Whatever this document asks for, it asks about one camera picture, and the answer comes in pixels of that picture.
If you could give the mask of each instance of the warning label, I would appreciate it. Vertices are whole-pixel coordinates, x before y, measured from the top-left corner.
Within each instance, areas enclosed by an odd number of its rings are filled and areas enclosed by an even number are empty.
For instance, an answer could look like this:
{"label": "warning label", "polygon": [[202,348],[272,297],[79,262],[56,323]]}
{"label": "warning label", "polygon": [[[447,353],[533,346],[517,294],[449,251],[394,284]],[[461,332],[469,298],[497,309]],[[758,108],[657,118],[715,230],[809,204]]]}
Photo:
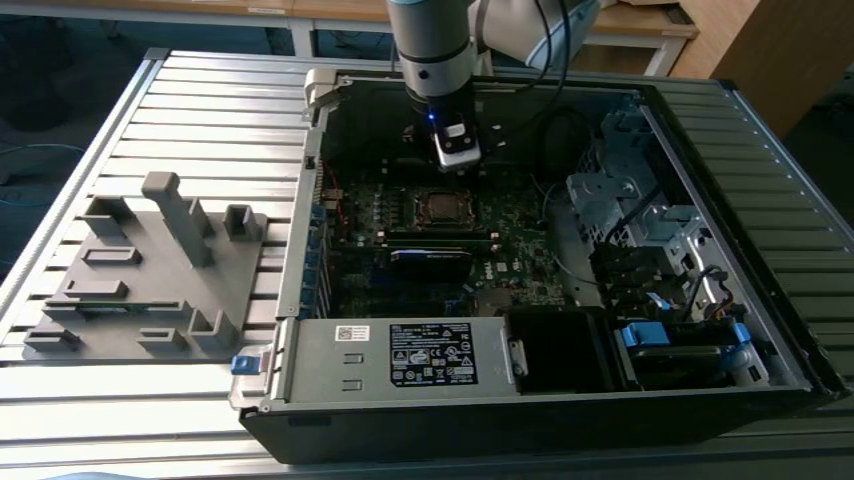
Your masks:
{"label": "warning label", "polygon": [[390,338],[397,387],[478,383],[470,323],[391,325]]}

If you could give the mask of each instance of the white sticker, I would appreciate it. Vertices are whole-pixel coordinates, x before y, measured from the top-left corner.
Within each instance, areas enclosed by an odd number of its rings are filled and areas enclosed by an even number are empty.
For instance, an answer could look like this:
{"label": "white sticker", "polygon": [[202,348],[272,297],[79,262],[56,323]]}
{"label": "white sticker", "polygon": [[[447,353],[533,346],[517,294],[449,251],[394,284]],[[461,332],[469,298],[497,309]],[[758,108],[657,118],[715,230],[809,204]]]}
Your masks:
{"label": "white sticker", "polygon": [[474,375],[473,367],[449,367],[449,375]]}
{"label": "white sticker", "polygon": [[371,340],[368,325],[339,325],[335,327],[336,342],[367,342]]}
{"label": "white sticker", "polygon": [[250,13],[266,13],[268,15],[284,15],[284,9],[282,8],[247,8]]}

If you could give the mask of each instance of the white cable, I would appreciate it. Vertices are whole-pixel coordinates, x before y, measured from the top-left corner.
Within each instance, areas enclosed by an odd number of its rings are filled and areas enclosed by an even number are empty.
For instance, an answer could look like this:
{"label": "white cable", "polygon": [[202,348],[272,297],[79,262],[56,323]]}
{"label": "white cable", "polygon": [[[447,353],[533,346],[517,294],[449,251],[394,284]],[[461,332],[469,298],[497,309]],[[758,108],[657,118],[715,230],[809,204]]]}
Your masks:
{"label": "white cable", "polygon": [[32,145],[22,145],[20,147],[12,147],[0,151],[0,156],[30,148],[64,148],[66,150],[74,150],[82,154],[86,153],[86,150],[75,145],[66,145],[64,143],[34,143]]}
{"label": "white cable", "polygon": [[595,285],[597,287],[599,286],[599,284],[597,282],[594,282],[591,280],[587,280],[587,279],[579,277],[578,275],[575,275],[573,273],[573,271],[569,268],[566,268],[566,265],[563,265],[563,263],[561,263],[561,259],[558,258],[557,255],[553,256],[553,259],[554,259],[555,263],[558,264],[558,266],[561,267],[561,270],[563,270],[570,277],[573,277],[579,282],[587,283],[590,285]]}
{"label": "white cable", "polygon": [[558,185],[561,184],[555,183],[551,187],[549,187],[549,191],[546,192],[546,198],[543,199],[543,211],[541,212],[541,215],[539,215],[541,220],[546,220],[546,206],[549,205],[549,198],[551,197],[551,192],[554,191]]}
{"label": "white cable", "polygon": [[543,190],[543,187],[539,186],[539,183],[537,181],[537,177],[534,176],[534,174],[531,174],[531,180],[534,181],[534,186],[537,187],[537,191],[539,192],[539,194],[542,196],[546,196],[546,191]]}

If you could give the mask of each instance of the blue drive latch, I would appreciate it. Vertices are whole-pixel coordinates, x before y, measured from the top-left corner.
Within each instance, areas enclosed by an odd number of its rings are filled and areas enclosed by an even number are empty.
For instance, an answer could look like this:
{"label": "blue drive latch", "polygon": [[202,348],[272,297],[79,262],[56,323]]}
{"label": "blue drive latch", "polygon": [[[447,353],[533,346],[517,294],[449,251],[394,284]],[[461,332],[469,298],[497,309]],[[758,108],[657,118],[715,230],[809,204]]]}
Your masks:
{"label": "blue drive latch", "polygon": [[633,322],[621,330],[626,347],[663,347],[670,338],[662,322]]}

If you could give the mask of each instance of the slotted aluminum surface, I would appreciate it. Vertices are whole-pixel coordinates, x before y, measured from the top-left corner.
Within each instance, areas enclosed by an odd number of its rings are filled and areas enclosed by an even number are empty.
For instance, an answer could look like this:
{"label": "slotted aluminum surface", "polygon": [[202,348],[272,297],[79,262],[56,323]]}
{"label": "slotted aluminum surface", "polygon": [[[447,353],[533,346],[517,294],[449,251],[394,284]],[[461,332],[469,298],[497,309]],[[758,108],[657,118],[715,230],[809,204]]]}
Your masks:
{"label": "slotted aluminum surface", "polygon": [[[156,478],[268,477],[368,472],[483,474],[534,468],[633,468],[653,461],[687,478],[726,472],[743,460],[838,468],[854,450],[854,400],[805,418],[759,422],[699,446],[427,463],[279,465],[238,423],[226,400],[226,365],[32,366],[23,338],[40,317],[88,227],[74,220],[94,194],[130,195],[150,170],[176,172],[182,193],[207,211],[250,203],[272,220],[243,339],[270,340],[294,187],[299,176],[304,73],[316,66],[387,69],[385,62],[300,61],[256,55],[172,52],[147,60],[82,160],[67,191],[0,290],[0,477],[111,472]],[[662,91],[718,178],[783,288],[832,360],[854,377],[852,237],[802,172],[738,95],[710,81],[579,75],[579,80],[650,83]]]}

